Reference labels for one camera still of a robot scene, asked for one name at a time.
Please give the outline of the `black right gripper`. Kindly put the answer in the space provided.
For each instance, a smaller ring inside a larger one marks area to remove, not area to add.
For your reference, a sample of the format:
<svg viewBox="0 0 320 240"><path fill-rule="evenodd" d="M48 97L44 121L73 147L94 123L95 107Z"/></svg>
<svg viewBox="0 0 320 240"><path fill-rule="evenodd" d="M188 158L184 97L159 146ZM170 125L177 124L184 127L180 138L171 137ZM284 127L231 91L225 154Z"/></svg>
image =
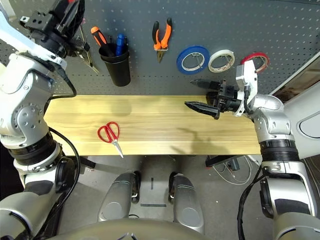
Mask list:
<svg viewBox="0 0 320 240"><path fill-rule="evenodd" d="M241 105L238 99L238 91L233 85L228 85L226 80L209 81L205 79L194 79L190 83L199 88L209 91L209 105L198 101L185 101L184 104L193 111L213 117L220 118L220 112L236 112Z"/></svg>

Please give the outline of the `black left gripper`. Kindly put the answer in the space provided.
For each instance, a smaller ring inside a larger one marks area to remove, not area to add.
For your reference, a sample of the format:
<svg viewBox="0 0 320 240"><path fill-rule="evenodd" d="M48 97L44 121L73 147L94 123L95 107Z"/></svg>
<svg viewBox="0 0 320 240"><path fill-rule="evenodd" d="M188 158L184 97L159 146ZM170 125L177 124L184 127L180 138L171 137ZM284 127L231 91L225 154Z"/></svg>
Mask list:
<svg viewBox="0 0 320 240"><path fill-rule="evenodd" d="M22 16L19 24L29 31L34 42L53 54L65 58L72 56L72 39L83 21L84 0L56 0L53 12L34 11Z"/></svg>

